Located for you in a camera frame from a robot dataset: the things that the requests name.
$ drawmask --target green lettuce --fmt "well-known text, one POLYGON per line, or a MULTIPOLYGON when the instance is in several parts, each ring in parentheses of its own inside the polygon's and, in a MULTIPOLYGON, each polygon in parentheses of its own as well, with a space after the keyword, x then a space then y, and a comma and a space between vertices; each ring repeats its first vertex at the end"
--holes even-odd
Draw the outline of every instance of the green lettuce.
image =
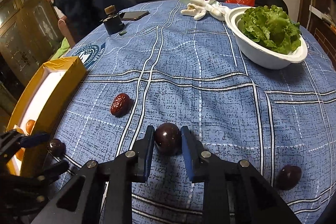
POLYGON ((280 7, 249 8, 242 20, 242 33, 271 51, 289 54, 301 46, 300 23, 291 22, 280 7))

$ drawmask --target stuffed toy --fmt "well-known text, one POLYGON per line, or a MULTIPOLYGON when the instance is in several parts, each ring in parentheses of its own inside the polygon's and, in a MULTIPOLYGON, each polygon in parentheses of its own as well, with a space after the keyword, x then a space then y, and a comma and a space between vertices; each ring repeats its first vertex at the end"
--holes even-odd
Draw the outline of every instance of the stuffed toy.
POLYGON ((224 21, 225 14, 230 11, 227 6, 222 6, 217 0, 179 0, 187 5, 186 10, 182 10, 181 14, 193 16, 194 20, 200 20, 207 12, 214 18, 224 21))

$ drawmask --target blue tablecloth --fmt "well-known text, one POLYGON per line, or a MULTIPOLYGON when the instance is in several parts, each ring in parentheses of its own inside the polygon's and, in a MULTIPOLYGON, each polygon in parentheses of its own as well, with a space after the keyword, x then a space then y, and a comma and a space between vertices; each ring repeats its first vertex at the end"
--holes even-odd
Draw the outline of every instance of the blue tablecloth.
MULTIPOLYGON (((58 127, 73 167, 113 160, 142 138, 147 125, 187 125, 220 158, 247 159, 274 184, 286 164, 302 168, 300 183, 281 197, 303 223, 314 223, 334 193, 336 74, 314 37, 301 28, 308 56, 268 70, 247 59, 227 25, 183 16, 177 0, 139 4, 150 15, 108 35, 99 26, 69 53, 88 74, 58 127), (135 102, 122 118, 114 97, 135 102)), ((60 189, 70 175, 56 183, 60 189)), ((183 157, 154 151, 151 175, 133 183, 134 223, 200 223, 203 184, 187 178, 183 157)))

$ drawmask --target cork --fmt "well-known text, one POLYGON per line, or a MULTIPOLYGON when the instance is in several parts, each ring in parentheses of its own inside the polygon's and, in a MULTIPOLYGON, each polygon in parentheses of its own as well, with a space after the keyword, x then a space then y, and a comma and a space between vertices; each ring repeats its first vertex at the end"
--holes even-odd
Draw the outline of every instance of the cork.
POLYGON ((111 6, 105 8, 105 13, 106 13, 107 15, 112 14, 112 13, 114 13, 115 11, 116 11, 116 8, 114 7, 114 5, 111 5, 111 6))

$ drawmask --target black phone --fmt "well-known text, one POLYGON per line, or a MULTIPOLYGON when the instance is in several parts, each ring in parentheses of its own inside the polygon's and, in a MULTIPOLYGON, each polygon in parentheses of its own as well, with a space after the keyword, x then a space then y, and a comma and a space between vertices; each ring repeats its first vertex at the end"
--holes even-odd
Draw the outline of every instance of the black phone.
POLYGON ((137 12, 122 12, 119 14, 121 20, 139 20, 140 18, 149 14, 149 11, 137 11, 137 12))

